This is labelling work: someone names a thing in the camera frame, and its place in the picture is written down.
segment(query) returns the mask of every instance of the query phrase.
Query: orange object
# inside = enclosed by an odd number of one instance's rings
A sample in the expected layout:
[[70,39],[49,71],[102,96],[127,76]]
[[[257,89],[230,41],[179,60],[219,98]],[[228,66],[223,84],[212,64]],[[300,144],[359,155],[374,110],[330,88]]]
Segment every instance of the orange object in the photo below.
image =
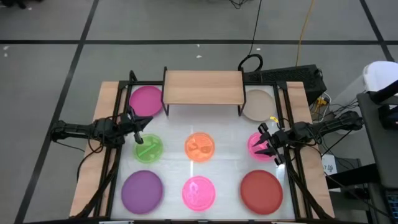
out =
[[205,162],[210,159],[215,147],[213,139],[207,133],[191,134],[185,141],[185,153],[196,162]]

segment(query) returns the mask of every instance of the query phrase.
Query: wooden platform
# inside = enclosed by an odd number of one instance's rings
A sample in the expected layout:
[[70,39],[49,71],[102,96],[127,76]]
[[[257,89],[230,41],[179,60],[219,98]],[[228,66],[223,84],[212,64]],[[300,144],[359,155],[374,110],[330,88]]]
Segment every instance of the wooden platform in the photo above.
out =
[[243,105],[240,71],[166,70],[163,102],[166,105]]

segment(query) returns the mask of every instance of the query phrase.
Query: green object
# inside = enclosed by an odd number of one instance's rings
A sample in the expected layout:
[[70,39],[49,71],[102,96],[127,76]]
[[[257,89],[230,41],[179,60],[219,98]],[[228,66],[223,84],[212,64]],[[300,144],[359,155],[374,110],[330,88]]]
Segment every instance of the green object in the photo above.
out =
[[134,156],[142,163],[151,163],[157,161],[163,153],[163,144],[159,137],[154,134],[143,134],[143,144],[136,144],[134,147]]

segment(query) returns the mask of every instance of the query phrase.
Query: pink object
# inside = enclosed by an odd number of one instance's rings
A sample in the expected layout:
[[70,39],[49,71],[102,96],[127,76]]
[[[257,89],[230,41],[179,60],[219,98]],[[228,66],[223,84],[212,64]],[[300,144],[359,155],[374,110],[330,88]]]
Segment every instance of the pink object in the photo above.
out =
[[256,154],[255,152],[263,150],[263,149],[268,149],[267,147],[267,143],[268,141],[265,141],[264,143],[258,145],[258,146],[254,146],[255,143],[257,143],[260,140],[260,133],[254,133],[250,136],[249,140],[248,140],[248,151],[250,153],[250,155],[255,158],[258,161],[268,161],[269,159],[271,159],[271,157],[264,155],[264,154]]
[[154,86],[138,88],[130,97],[130,106],[138,116],[153,116],[162,109],[162,92]]
[[196,212],[209,209],[216,199],[216,189],[206,177],[189,178],[182,188],[184,204]]

